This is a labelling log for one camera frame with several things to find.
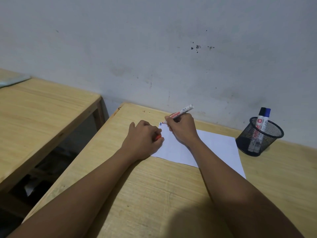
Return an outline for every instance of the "light wood tabletop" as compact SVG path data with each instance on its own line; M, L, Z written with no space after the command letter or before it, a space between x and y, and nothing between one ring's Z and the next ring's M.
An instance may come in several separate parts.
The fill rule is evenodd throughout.
M0 77L18 75L0 69ZM100 100L99 94L38 78L1 88L0 191L8 192L90 114L101 127Z
M125 103L28 214L111 157L129 124L158 125L166 112ZM196 128L237 137L241 131L195 121ZM247 177L307 238L317 237L317 150L276 141L259 157L240 152ZM232 237L214 209L198 168L149 157L131 167L99 212L86 237Z

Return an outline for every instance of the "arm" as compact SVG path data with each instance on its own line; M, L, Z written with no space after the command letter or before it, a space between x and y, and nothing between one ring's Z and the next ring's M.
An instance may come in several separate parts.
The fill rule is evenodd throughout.
M143 120L136 127L131 123L122 147L112 157L51 200L8 237L84 236L126 169L161 147L164 138L153 141L161 131Z
M303 237L291 221L257 188L217 157L199 138L190 114L170 131L192 152L207 189L234 237Z

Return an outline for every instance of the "black mesh pen holder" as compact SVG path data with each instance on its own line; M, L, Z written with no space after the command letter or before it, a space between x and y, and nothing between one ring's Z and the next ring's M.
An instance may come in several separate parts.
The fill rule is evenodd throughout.
M236 138L237 147L250 156L259 156L276 139L284 136L283 130L270 120L267 122L265 131L256 127L257 117L252 117L248 126Z

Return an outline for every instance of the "white paper sheet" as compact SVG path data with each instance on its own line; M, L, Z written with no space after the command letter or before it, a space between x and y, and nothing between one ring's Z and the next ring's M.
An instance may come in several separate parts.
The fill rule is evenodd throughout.
M162 147L152 156L198 167L188 148L177 141L173 133L169 131L168 126L160 123L159 128L162 129L162 137L165 141ZM198 129L197 133L208 148L245 178L235 138Z

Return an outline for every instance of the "table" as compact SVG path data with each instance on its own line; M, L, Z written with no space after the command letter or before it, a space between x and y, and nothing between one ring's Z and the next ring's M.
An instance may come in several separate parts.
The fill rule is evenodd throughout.
M26 219L112 156L129 124L153 125L166 112L124 103L80 152ZM237 137L241 131L195 121L196 128ZM276 141L260 157L240 152L244 171L305 237L317 236L317 150ZM199 169L149 157L119 181L86 237L231 237L209 199Z
M18 75L0 69L0 77ZM101 128L105 123L101 96L93 92L38 78L1 88L2 194L6 194L91 114L97 129ZM8 198L0 198L0 203L4 200Z

